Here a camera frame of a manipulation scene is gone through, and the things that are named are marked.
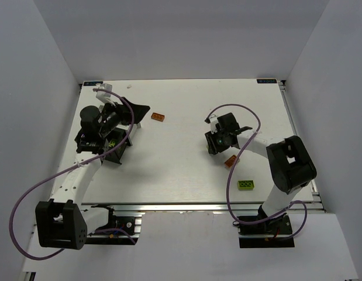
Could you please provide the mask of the brown lego brick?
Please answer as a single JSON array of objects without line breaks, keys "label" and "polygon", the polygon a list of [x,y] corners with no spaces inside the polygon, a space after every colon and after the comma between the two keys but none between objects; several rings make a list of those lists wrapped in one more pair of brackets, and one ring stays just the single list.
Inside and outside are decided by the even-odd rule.
[{"label": "brown lego brick", "polygon": [[153,119],[155,121],[163,122],[165,120],[165,116],[163,114],[158,114],[158,113],[154,112],[151,115],[151,119]]}]

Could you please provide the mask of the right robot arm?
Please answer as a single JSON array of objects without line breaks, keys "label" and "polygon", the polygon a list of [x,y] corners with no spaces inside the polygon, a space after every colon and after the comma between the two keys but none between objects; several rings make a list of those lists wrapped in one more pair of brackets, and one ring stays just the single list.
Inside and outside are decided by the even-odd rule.
[{"label": "right robot arm", "polygon": [[[316,167],[299,136],[282,139],[259,137],[261,120],[257,114],[253,115],[257,120],[256,129],[249,126],[241,127],[231,112],[221,116],[211,112],[205,119],[211,128],[205,134],[210,155],[217,155],[228,148],[239,150],[227,178],[226,203],[232,218],[241,225],[263,224],[282,217],[293,205],[302,203],[295,200],[295,196],[317,176]],[[245,150],[268,160],[274,183],[267,199],[258,209],[259,219],[252,222],[242,221],[235,216],[230,202],[233,172]]]}]

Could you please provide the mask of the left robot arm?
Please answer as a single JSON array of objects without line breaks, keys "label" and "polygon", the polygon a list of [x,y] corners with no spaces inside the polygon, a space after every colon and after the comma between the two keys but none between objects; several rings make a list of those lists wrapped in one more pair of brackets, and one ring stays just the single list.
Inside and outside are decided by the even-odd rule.
[{"label": "left robot arm", "polygon": [[37,204],[36,224],[39,244],[45,248],[81,249],[88,235],[98,229],[114,227],[113,210],[109,207],[82,208],[82,199],[104,160],[113,156],[114,148],[126,146],[130,129],[138,125],[150,111],[148,105],[123,104],[103,98],[103,107],[94,105],[80,111],[76,168],[67,173],[61,186],[48,201]]}]

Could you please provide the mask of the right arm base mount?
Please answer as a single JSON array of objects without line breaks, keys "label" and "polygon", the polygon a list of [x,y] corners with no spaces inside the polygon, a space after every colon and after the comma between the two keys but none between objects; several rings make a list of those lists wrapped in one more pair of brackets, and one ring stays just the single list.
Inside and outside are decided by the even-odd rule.
[{"label": "right arm base mount", "polygon": [[294,248],[292,226],[288,215],[282,215],[260,224],[233,223],[239,233],[241,249]]}]

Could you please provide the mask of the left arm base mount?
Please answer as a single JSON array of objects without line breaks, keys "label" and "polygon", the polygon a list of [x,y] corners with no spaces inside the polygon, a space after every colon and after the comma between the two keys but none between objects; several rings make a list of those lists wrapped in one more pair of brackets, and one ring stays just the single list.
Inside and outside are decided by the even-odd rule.
[{"label": "left arm base mount", "polygon": [[134,245],[139,238],[141,214],[101,204],[83,206],[81,213],[87,225],[87,245]]}]

